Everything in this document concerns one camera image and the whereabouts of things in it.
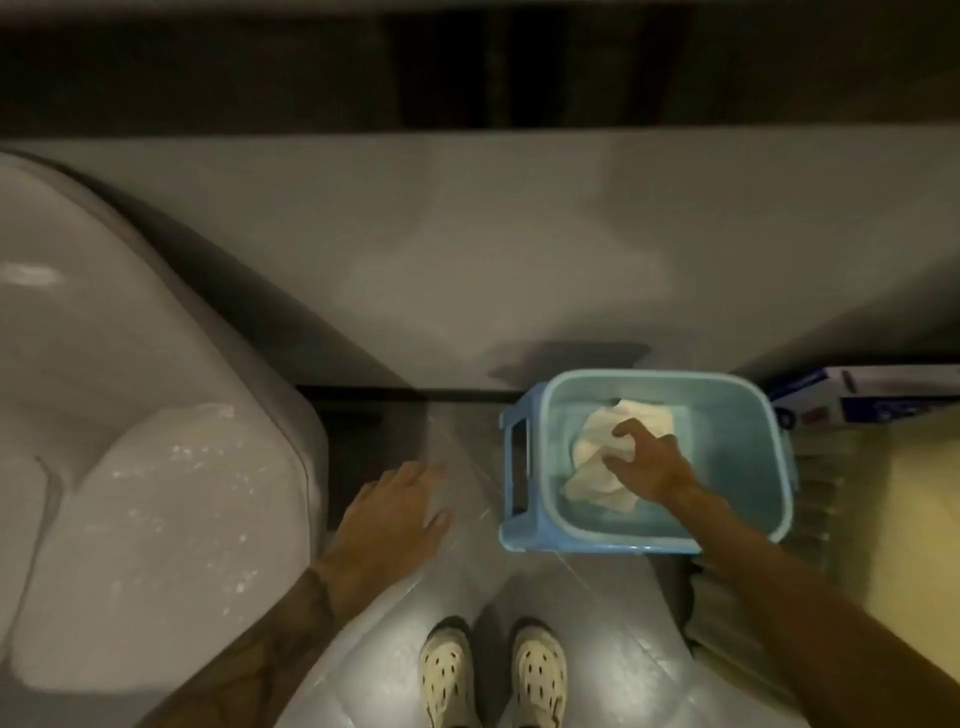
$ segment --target hand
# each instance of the hand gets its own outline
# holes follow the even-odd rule
[[[634,461],[604,455],[603,463],[628,490],[665,505],[672,497],[700,487],[690,464],[680,454],[676,437],[656,438],[643,423],[634,419],[613,428],[614,437],[627,435],[634,438],[636,445]]]
[[[437,552],[453,514],[444,509],[426,526],[423,520],[444,476],[442,466],[404,463],[367,483],[350,504],[327,553],[313,565],[341,624]]]

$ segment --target white wall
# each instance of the white wall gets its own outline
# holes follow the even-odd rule
[[[960,260],[960,127],[12,146],[130,193],[271,283],[296,316],[226,305],[300,383],[517,388],[644,354],[735,369],[877,301],[900,310]]]

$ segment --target shoe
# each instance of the shoe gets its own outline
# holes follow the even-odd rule
[[[514,640],[514,725],[561,728],[566,710],[566,657],[540,625],[523,627]]]
[[[442,627],[420,651],[420,695],[431,728],[480,728],[467,635]]]

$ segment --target cardboard box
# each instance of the cardboard box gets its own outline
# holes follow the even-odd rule
[[[768,394],[783,429],[884,423],[960,401],[960,364],[826,367]]]

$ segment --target tattooed forearm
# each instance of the tattooed forearm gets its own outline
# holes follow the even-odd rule
[[[139,728],[272,726],[338,629],[326,586],[307,570],[273,609]]]

